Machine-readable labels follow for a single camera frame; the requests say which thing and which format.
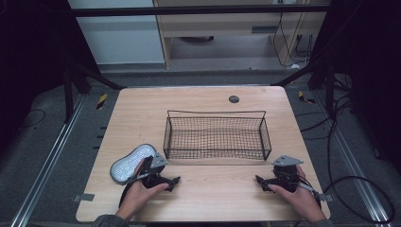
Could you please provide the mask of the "light wooden desk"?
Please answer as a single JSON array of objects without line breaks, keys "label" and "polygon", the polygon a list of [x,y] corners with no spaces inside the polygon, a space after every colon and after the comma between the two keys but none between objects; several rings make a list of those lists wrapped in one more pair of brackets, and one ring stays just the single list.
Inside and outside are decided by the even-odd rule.
[{"label": "light wooden desk", "polygon": [[[331,0],[152,0],[156,7],[328,4]],[[178,37],[268,35],[282,64],[289,63],[299,36],[317,35],[323,12],[159,15],[165,56]]]}]

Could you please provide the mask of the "grey oval textured pad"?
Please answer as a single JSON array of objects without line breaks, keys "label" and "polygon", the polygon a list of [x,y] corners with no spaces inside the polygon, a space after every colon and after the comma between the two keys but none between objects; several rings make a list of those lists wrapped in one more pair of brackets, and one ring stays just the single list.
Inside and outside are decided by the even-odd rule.
[{"label": "grey oval textured pad", "polygon": [[142,159],[156,155],[156,149],[149,144],[135,148],[128,155],[115,161],[110,168],[112,179],[119,184],[125,184],[133,176],[134,170]]}]

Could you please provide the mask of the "black wire mesh basket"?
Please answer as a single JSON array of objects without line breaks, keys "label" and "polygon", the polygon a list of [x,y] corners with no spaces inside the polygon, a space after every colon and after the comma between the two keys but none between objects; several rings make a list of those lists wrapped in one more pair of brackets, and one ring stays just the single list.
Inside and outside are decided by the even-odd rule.
[{"label": "black wire mesh basket", "polygon": [[266,161],[271,153],[265,111],[190,112],[169,110],[167,159],[239,158]]}]

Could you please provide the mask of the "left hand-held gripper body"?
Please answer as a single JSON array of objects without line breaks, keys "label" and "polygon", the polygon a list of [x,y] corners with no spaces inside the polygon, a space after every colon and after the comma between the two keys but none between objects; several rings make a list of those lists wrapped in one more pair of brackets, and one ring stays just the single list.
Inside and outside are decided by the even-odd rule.
[{"label": "left hand-held gripper body", "polygon": [[168,179],[161,176],[161,172],[166,164],[166,159],[160,153],[145,158],[139,168],[138,175],[138,179],[142,181],[145,188],[152,188],[161,183],[168,183]]}]

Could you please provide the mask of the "black horizontal bar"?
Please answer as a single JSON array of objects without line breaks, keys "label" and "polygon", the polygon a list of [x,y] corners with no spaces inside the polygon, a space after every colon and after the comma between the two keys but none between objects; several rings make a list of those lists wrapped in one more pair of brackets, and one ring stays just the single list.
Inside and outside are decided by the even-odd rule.
[{"label": "black horizontal bar", "polygon": [[148,15],[195,15],[231,13],[279,13],[279,12],[323,12],[331,9],[330,4],[294,5],[238,5],[238,6],[191,6],[156,8],[114,9],[48,9],[47,14],[72,15],[75,17],[148,16]]}]

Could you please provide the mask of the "yellow black striped tape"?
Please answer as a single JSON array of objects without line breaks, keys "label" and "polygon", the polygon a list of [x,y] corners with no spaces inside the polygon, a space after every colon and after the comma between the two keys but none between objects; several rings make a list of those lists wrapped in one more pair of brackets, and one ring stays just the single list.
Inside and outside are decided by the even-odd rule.
[{"label": "yellow black striped tape", "polygon": [[97,109],[97,110],[101,110],[101,109],[102,109],[102,107],[104,106],[104,103],[105,103],[105,101],[106,101],[106,99],[107,99],[107,96],[108,96],[108,94],[102,94],[102,95],[100,96],[99,101],[98,101],[98,103],[96,104],[96,109]]},{"label": "yellow black striped tape", "polygon": [[314,98],[306,98],[305,94],[302,91],[298,91],[298,98],[305,103],[309,103],[309,104],[316,103]]}]

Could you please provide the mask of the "person's left hand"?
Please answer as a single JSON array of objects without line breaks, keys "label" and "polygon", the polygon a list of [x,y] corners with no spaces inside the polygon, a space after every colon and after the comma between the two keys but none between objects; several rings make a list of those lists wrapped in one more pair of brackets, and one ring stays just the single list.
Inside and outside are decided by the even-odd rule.
[{"label": "person's left hand", "polygon": [[137,181],[132,184],[115,214],[126,222],[129,222],[150,199],[165,191],[167,188],[167,183],[161,183],[152,188],[145,188],[140,181]]}]

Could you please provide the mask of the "white cabinet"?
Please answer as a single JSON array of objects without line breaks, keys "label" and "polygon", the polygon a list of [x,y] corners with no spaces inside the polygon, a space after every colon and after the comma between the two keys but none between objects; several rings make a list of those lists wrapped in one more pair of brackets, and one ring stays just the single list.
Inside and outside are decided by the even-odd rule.
[{"label": "white cabinet", "polygon": [[[152,0],[68,0],[71,9],[152,8]],[[155,16],[78,17],[98,65],[164,63]]]}]

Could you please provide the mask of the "person's right hand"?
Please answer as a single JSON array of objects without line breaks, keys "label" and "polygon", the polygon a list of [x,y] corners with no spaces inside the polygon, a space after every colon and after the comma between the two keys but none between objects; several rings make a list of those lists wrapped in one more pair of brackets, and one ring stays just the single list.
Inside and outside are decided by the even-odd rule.
[{"label": "person's right hand", "polygon": [[310,224],[327,220],[312,193],[301,186],[298,186],[293,193],[276,184],[270,184],[269,189],[287,201],[293,207],[294,211]]}]

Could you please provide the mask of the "black curtain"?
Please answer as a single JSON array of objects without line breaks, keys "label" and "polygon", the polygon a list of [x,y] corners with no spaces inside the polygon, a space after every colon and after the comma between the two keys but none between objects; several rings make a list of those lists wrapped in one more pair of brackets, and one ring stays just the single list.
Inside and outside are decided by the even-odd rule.
[{"label": "black curtain", "polygon": [[314,52],[333,50],[379,152],[401,174],[401,0],[331,0]]},{"label": "black curtain", "polygon": [[77,20],[47,13],[69,8],[68,0],[0,0],[0,157],[7,154],[33,99],[62,85],[52,28],[79,64],[99,71]]}]

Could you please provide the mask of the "silver floor rail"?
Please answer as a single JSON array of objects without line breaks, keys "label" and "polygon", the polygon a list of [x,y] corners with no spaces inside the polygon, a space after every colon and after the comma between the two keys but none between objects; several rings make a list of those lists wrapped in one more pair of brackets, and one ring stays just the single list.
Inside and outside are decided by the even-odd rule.
[{"label": "silver floor rail", "polygon": [[86,95],[78,95],[78,99],[73,106],[73,113],[70,119],[62,125],[61,131],[54,142],[44,164],[38,173],[33,185],[30,187],[24,202],[15,214],[10,227],[26,227],[36,204],[43,194],[44,188],[53,172],[56,163],[64,149],[64,146],[71,134],[72,129],[76,125],[78,117],[81,113],[82,106],[85,102]]},{"label": "silver floor rail", "polygon": [[[376,194],[376,191],[379,191],[380,188],[371,180],[366,178],[360,165],[358,164],[357,160],[349,149],[348,144],[345,142],[343,134],[337,128],[336,108],[334,108],[334,112],[332,114],[328,113],[324,107],[323,96],[319,92],[313,92],[313,96],[316,98],[318,106],[322,109],[323,115],[329,120],[329,122],[327,123],[327,126],[329,128],[329,133],[327,137],[327,173],[329,178],[329,185],[327,186],[327,189],[332,190],[338,201],[355,216],[363,219],[366,222],[374,224],[375,227],[393,227],[392,218],[395,215],[395,208],[392,205],[391,200],[388,200],[392,212],[389,215],[386,213],[384,206],[382,205],[379,197]],[[336,180],[334,180],[332,177],[332,142],[335,142],[338,154],[342,157],[345,167],[349,172],[348,175],[339,177]],[[362,214],[356,212],[354,209],[351,209],[350,206],[340,197],[336,185],[345,181],[352,181],[356,186],[358,194],[361,197],[365,208],[367,209],[367,212],[369,213],[368,217],[364,217]]]}]

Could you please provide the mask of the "black metal stand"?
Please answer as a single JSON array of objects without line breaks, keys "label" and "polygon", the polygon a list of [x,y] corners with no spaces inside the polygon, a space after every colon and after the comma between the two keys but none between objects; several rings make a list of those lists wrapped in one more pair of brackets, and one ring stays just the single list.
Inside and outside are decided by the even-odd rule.
[{"label": "black metal stand", "polygon": [[312,76],[309,79],[308,87],[312,90],[320,88],[325,84],[325,109],[329,114],[334,112],[334,63],[330,55],[320,56],[314,60],[311,60],[309,65],[296,71],[289,77],[282,79],[272,84],[272,86],[287,86],[292,81],[311,73]]},{"label": "black metal stand", "polygon": [[89,84],[87,77],[106,85],[114,90],[122,90],[124,86],[118,85],[104,77],[99,73],[77,63],[76,61],[64,61],[62,64],[62,78],[64,87],[65,101],[65,123],[68,123],[74,114],[73,89],[75,85],[80,94],[89,94],[92,87]]}]

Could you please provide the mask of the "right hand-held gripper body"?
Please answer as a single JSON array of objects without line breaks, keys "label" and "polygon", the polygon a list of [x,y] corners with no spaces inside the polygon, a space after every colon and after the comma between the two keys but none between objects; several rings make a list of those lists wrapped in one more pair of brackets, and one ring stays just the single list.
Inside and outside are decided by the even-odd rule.
[{"label": "right hand-held gripper body", "polygon": [[300,178],[298,177],[297,165],[302,163],[302,160],[289,157],[287,155],[281,155],[274,160],[272,165],[273,173],[277,181],[276,184],[280,185],[291,193],[295,192],[300,181]]}]

